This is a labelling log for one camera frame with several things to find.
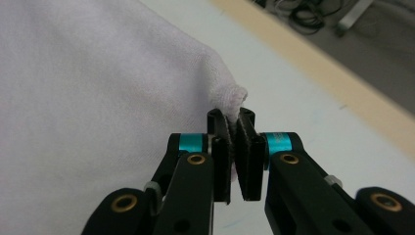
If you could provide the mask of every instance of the black cable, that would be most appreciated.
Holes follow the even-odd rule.
[[[323,0],[302,0],[289,14],[289,25],[297,32],[311,35],[325,26],[324,18],[336,14],[344,7],[344,0],[339,0],[335,10],[324,13],[320,4]]]

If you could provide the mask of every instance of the white table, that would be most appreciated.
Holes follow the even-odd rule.
[[[216,50],[249,91],[256,130],[294,131],[352,196],[380,186],[415,202],[415,121],[248,1],[143,0]],[[214,234],[271,234],[263,200],[215,205]]]

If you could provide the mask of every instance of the cable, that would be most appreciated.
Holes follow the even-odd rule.
[[[288,15],[288,24],[297,32],[304,35],[311,35],[318,32],[325,26],[324,18],[336,14],[345,6],[344,0],[339,0],[338,7],[330,12],[324,12],[320,4],[323,0],[301,0],[293,9],[281,8],[280,5],[288,0],[275,1],[275,9],[278,11],[291,11]]]

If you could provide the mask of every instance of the floor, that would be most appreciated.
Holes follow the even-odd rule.
[[[338,12],[324,17],[325,26],[316,33],[290,25],[415,116],[415,1],[375,0],[343,36],[335,33],[335,26],[356,0],[262,0],[262,5],[288,23],[290,11],[281,9],[299,1],[321,1],[322,12],[331,12],[343,2]]]

